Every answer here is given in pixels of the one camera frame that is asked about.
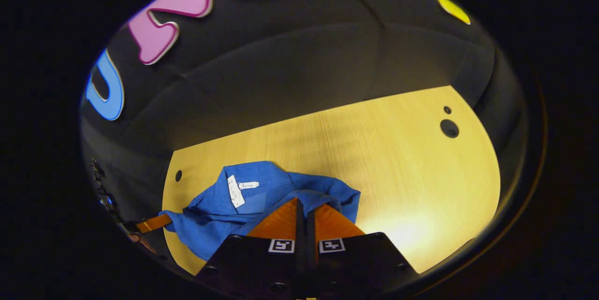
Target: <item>wood grain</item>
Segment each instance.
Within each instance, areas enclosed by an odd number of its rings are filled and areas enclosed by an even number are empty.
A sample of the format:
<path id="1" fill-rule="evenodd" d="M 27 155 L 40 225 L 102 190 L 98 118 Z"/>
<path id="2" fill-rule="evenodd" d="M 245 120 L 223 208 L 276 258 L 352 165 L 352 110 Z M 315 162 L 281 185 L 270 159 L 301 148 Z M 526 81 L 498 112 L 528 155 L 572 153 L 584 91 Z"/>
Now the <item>wood grain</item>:
<path id="1" fill-rule="evenodd" d="M 449 106 L 448 115 L 443 110 Z M 458 125 L 447 137 L 442 119 Z M 332 176 L 362 192 L 357 226 L 389 236 L 421 273 L 492 219 L 499 200 L 495 151 L 470 106 L 451 86 L 323 110 L 190 146 L 173 153 L 163 209 L 181 212 L 223 166 L 273 161 Z M 178 170 L 183 175 L 175 181 Z M 203 260 L 165 231 L 175 261 L 192 274 Z"/>

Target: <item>clothing label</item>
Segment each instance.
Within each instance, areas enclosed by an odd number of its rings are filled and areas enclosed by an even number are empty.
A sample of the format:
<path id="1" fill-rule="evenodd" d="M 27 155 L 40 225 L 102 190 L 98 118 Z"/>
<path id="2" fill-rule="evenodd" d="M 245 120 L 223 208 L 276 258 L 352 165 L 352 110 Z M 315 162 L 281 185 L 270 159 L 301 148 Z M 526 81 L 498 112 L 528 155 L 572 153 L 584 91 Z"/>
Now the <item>clothing label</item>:
<path id="1" fill-rule="evenodd" d="M 239 183 L 239 189 L 243 190 L 243 189 L 254 189 L 260 186 L 260 183 L 258 182 L 245 182 L 245 183 Z"/>
<path id="2" fill-rule="evenodd" d="M 241 190 L 237 186 L 237 181 L 235 180 L 234 175 L 231 175 L 231 177 L 227 179 L 227 183 L 229 183 L 229 195 L 231 196 L 231 202 L 233 202 L 235 209 L 237 209 L 238 207 L 244 205 L 246 200 L 244 200 L 243 196 L 241 195 Z"/>

